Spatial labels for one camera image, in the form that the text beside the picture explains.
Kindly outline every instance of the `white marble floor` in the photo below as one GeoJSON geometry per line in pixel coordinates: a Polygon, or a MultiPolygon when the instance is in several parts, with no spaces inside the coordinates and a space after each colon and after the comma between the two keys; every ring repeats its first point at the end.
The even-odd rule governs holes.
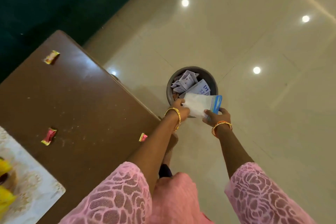
{"type": "MultiPolygon", "coordinates": [[[[207,69],[249,154],[318,223],[333,223],[336,0],[188,1],[130,0],[85,48],[159,116],[177,69],[207,69]]],[[[178,135],[172,170],[196,182],[211,220],[238,223],[210,128],[189,119],[178,135]]]]}

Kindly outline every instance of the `bracelet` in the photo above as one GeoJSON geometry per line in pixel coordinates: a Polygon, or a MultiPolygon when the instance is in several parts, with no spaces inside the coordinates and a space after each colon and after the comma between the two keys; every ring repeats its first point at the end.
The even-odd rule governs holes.
{"type": "Polygon", "coordinates": [[[221,124],[228,124],[229,127],[230,127],[230,129],[232,130],[232,124],[231,124],[231,123],[229,123],[229,122],[227,122],[227,121],[224,121],[224,120],[221,120],[221,121],[217,122],[216,125],[215,125],[215,126],[212,128],[212,130],[211,130],[211,133],[212,133],[215,137],[217,137],[217,136],[216,136],[216,133],[215,133],[215,128],[216,128],[218,125],[221,125],[221,124]]]}
{"type": "Polygon", "coordinates": [[[165,116],[166,116],[166,114],[167,114],[167,112],[168,112],[169,110],[174,110],[175,112],[177,112],[179,121],[178,121],[178,125],[177,125],[177,127],[175,128],[175,130],[173,130],[173,131],[176,131],[176,130],[179,129],[179,126],[180,126],[180,124],[181,124],[181,115],[180,115],[180,111],[179,111],[177,108],[172,107],[172,108],[169,108],[169,109],[166,111],[165,116]]]}

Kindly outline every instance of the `trash bin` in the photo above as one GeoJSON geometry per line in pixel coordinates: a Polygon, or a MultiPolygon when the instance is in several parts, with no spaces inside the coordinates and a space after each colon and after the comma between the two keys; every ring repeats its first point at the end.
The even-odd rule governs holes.
{"type": "Polygon", "coordinates": [[[185,71],[191,71],[194,73],[198,73],[199,76],[197,77],[197,80],[200,81],[204,79],[204,81],[207,82],[209,88],[210,88],[210,95],[218,95],[218,87],[215,79],[213,76],[205,69],[200,68],[200,67],[195,67],[195,66],[189,66],[189,67],[184,67],[179,70],[177,70],[169,79],[168,84],[167,84],[167,99],[169,104],[171,105],[174,102],[173,99],[173,89],[170,87],[174,81],[174,78],[183,74],[185,71]]]}

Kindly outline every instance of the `brown table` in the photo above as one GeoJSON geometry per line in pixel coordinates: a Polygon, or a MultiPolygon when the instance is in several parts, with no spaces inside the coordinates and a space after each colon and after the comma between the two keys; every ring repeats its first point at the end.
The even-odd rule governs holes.
{"type": "MultiPolygon", "coordinates": [[[[57,223],[150,135],[159,118],[56,31],[0,84],[0,126],[66,188],[38,223],[57,223]],[[43,59],[60,52],[53,65],[43,59]],[[52,144],[40,141],[58,129],[52,144]]],[[[177,142],[173,135],[170,147],[177,142]]]]}

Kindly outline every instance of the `pink lace dress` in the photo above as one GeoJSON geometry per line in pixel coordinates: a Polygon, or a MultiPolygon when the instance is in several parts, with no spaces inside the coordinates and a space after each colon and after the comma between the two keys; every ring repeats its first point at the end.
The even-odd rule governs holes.
{"type": "MultiPolygon", "coordinates": [[[[242,165],[225,193],[243,224],[315,223],[255,163],[242,165]]],[[[140,169],[124,162],[60,224],[212,223],[200,212],[196,185],[184,173],[157,181],[153,198],[140,169]]]]}

